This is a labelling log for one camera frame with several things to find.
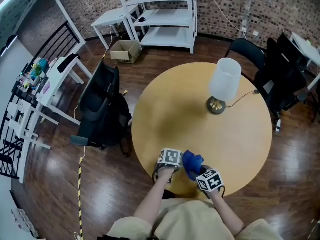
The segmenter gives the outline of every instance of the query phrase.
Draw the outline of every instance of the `wooden floor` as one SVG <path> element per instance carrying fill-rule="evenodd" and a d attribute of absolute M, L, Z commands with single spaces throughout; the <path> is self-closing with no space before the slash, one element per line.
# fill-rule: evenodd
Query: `wooden floor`
<path fill-rule="evenodd" d="M 217 63 L 228 47 L 227 42 L 199 37 L 194 55 L 184 49 L 145 48 L 135 64 L 118 64 L 120 87 L 129 91 L 126 98 L 132 114 L 142 91 L 158 75 L 185 63 Z M 80 55 L 93 72 L 104 52 L 101 42 L 92 40 Z M 230 56 L 254 78 L 256 69 L 252 64 L 235 54 Z M 116 65 L 109 53 L 105 62 Z M 77 73 L 88 81 L 81 71 Z M 67 78 L 56 97 L 56 106 L 74 116 L 83 90 L 84 86 Z M 75 116 L 81 118 L 79 110 Z M 77 125 L 56 114 L 52 117 L 60 122 L 59 126 L 45 121 L 36 128 L 41 141 L 52 149 L 30 148 L 25 184 L 12 181 L 12 189 L 42 238 L 73 239 L 73 233 L 80 231 L 78 166 L 84 148 L 69 142 L 70 135 L 77 134 Z M 320 124 L 312 124 L 312 117 L 311 106 L 303 103 L 284 112 L 281 132 L 273 134 L 270 154 L 260 173 L 246 187 L 225 198 L 246 224 L 263 218 L 285 240 L 307 239 L 315 225 L 311 221 L 318 218 Z M 124 158 L 117 146 L 104 151 L 88 147 L 81 185 L 84 239 L 95 240 L 107 233 L 116 220 L 134 213 L 152 187 L 152 180 L 134 153 Z"/>

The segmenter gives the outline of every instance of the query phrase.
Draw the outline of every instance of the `white lampshade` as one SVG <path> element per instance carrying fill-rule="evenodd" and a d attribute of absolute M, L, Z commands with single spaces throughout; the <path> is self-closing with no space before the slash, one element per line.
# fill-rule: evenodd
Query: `white lampshade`
<path fill-rule="evenodd" d="M 240 78 L 241 66 L 238 62 L 232 58 L 220 59 L 209 83 L 211 95 L 223 102 L 233 100 L 237 95 Z"/>

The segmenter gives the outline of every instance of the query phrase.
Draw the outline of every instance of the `beige shirt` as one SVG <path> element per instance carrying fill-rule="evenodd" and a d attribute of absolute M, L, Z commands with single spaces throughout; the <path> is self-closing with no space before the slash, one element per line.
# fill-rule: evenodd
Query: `beige shirt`
<path fill-rule="evenodd" d="M 154 227 L 140 218 L 127 217 L 116 221 L 108 236 L 131 240 L 146 240 L 153 235 L 160 240 L 234 240 L 211 202 L 174 198 L 163 200 L 161 205 Z M 249 225 L 235 239 L 282 240 L 264 219 Z"/>

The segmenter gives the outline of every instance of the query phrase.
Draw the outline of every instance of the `cardboard box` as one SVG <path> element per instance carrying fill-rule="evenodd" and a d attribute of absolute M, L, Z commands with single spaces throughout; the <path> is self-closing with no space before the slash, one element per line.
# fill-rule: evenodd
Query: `cardboard box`
<path fill-rule="evenodd" d="M 118 41 L 110 50 L 111 59 L 118 63 L 133 64 L 140 53 L 140 43 L 138 41 Z"/>

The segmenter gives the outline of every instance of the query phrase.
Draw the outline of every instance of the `lamp cord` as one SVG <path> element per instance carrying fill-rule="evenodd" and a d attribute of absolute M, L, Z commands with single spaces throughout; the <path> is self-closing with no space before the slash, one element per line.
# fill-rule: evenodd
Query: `lamp cord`
<path fill-rule="evenodd" d="M 249 94 L 259 94 L 260 92 L 258 90 L 252 90 L 248 92 L 247 94 L 243 95 L 240 99 L 238 99 L 233 105 L 231 106 L 226 106 L 226 108 L 232 108 L 234 105 L 236 105 L 239 101 L 241 101 L 244 97 L 246 97 Z"/>

